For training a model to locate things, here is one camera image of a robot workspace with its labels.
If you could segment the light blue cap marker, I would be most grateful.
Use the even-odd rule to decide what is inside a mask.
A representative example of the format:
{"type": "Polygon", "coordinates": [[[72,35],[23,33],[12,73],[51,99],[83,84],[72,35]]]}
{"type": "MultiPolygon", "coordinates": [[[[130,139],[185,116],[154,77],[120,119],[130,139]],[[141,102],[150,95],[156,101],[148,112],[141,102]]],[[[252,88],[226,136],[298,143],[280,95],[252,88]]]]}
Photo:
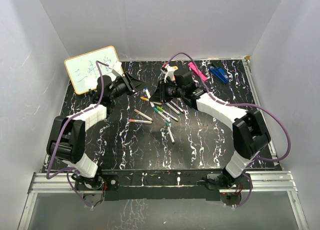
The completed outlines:
{"type": "Polygon", "coordinates": [[[180,111],[176,109],[174,106],[172,106],[169,102],[165,103],[172,111],[174,111],[176,114],[180,115],[180,111]]]}

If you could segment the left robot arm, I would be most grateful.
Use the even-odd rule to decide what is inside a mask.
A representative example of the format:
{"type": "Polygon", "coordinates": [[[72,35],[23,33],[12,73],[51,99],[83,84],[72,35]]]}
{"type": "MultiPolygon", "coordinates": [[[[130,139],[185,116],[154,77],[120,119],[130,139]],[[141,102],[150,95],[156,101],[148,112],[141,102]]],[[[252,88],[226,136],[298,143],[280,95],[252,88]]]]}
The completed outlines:
{"type": "Polygon", "coordinates": [[[97,80],[97,87],[92,94],[92,103],[80,112],[68,117],[57,116],[52,125],[46,152],[53,159],[57,158],[68,165],[68,170],[85,177],[86,184],[92,189],[99,189],[103,184],[102,175],[97,173],[98,166],[85,154],[86,131],[111,114],[115,99],[126,94],[133,95],[146,87],[146,83],[124,73],[112,80],[103,75],[97,80]]]}

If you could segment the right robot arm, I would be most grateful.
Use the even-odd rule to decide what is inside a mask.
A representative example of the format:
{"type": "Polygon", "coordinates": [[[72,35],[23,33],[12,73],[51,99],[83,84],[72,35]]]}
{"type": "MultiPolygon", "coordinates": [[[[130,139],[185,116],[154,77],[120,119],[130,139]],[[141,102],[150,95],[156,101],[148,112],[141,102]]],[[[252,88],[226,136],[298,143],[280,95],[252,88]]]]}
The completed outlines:
{"type": "Polygon", "coordinates": [[[260,111],[248,111],[213,99],[208,90],[196,85],[187,70],[175,70],[158,81],[153,94],[146,92],[146,95],[153,103],[167,103],[173,98],[181,98],[189,107],[216,118],[232,130],[234,153],[220,177],[228,188],[240,184],[246,167],[271,141],[260,111]]]}

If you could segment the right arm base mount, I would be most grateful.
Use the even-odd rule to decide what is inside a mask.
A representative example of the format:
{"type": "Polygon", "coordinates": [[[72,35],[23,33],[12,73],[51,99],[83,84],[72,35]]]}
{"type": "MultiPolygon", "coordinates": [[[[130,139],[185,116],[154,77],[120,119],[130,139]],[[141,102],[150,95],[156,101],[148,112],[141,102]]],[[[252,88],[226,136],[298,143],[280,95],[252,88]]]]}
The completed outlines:
{"type": "Polygon", "coordinates": [[[250,181],[244,175],[233,178],[228,174],[210,173],[202,177],[202,180],[210,190],[249,190],[251,188],[250,181]]]}

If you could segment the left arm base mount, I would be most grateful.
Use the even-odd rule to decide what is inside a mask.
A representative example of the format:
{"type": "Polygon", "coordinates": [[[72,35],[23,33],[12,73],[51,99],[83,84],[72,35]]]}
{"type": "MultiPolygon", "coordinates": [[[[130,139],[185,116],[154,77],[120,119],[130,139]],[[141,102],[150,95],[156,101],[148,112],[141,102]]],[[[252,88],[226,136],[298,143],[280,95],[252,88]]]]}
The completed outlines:
{"type": "Polygon", "coordinates": [[[71,178],[77,190],[115,191],[119,188],[119,177],[115,174],[99,172],[94,178],[87,178],[74,173],[71,178]]]}

